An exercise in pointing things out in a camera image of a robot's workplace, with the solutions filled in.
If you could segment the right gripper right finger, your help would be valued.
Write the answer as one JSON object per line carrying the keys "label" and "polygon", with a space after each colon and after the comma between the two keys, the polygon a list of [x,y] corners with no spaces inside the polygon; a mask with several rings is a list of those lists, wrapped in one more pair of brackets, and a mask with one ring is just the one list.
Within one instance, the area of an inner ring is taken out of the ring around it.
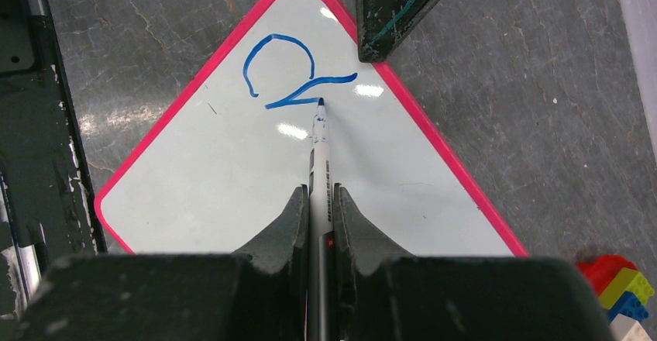
{"label": "right gripper right finger", "polygon": [[333,191],[337,333],[345,340],[610,340],[583,275],[550,257],[420,257]]}

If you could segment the blue whiteboard marker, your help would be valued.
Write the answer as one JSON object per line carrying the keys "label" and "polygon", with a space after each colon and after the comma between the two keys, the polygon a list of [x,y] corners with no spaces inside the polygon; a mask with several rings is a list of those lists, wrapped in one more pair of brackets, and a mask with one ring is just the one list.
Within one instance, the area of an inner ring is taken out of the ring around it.
{"label": "blue whiteboard marker", "polygon": [[309,167],[308,340],[337,340],[332,176],[325,102],[318,100],[312,123]]}

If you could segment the pink framed whiteboard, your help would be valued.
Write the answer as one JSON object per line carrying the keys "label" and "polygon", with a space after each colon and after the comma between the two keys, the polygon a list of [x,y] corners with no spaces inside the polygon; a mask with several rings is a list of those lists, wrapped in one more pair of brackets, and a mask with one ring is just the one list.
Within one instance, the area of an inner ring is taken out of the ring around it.
{"label": "pink framed whiteboard", "polygon": [[417,255],[527,251],[340,0],[258,0],[95,198],[130,253],[223,253],[307,184],[327,110],[332,180]]}

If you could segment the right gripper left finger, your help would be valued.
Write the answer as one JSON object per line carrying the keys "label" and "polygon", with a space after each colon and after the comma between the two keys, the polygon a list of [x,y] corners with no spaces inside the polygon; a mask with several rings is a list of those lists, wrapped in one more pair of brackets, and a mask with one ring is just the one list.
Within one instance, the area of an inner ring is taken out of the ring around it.
{"label": "right gripper left finger", "polygon": [[69,256],[46,273],[17,340],[302,340],[308,189],[231,253]]}

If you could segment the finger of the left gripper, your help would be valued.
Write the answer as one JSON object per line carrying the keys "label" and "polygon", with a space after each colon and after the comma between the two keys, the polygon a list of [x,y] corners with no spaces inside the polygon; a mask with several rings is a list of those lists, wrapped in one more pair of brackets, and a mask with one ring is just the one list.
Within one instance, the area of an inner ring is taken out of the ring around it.
{"label": "finger of the left gripper", "polygon": [[358,58],[384,62],[440,0],[355,0]]}

